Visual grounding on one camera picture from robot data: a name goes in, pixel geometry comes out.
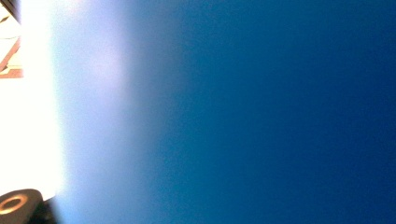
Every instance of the black object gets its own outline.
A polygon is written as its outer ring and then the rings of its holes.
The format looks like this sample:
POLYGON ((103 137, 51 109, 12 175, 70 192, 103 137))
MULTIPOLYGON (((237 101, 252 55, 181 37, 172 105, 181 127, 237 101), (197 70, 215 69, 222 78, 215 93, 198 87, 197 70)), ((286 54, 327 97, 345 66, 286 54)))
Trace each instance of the black object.
POLYGON ((20 21, 20 1, 19 0, 0 0, 1 4, 11 13, 11 15, 17 20, 20 21))
POLYGON ((21 189, 0 197, 0 224, 56 224, 50 202, 38 190, 21 189))

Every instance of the bright light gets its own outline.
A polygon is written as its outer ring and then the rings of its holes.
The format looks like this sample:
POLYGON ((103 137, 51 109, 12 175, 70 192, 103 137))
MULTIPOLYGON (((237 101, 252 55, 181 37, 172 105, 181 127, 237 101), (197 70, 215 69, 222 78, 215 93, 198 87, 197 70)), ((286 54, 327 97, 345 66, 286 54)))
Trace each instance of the bright light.
POLYGON ((0 79, 0 195, 62 186, 61 141, 50 63, 50 1, 21 1, 24 78, 0 79))

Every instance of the circular opening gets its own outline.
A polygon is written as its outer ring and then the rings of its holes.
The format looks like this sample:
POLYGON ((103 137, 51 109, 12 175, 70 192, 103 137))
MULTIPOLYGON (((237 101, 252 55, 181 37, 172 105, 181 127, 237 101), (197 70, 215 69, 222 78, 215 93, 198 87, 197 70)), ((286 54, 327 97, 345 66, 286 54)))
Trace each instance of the circular opening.
POLYGON ((21 208, 27 202, 27 196, 17 194, 11 196, 0 203, 0 215, 12 213, 21 208))

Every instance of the beige surface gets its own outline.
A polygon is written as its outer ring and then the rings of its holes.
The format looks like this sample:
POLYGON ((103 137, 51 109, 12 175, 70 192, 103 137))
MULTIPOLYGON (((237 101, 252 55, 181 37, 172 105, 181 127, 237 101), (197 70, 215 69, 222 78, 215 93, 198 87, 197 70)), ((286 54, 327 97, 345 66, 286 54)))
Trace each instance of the beige surface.
POLYGON ((0 78, 21 77, 21 60, 16 55, 20 47, 21 26, 0 7, 0 78))

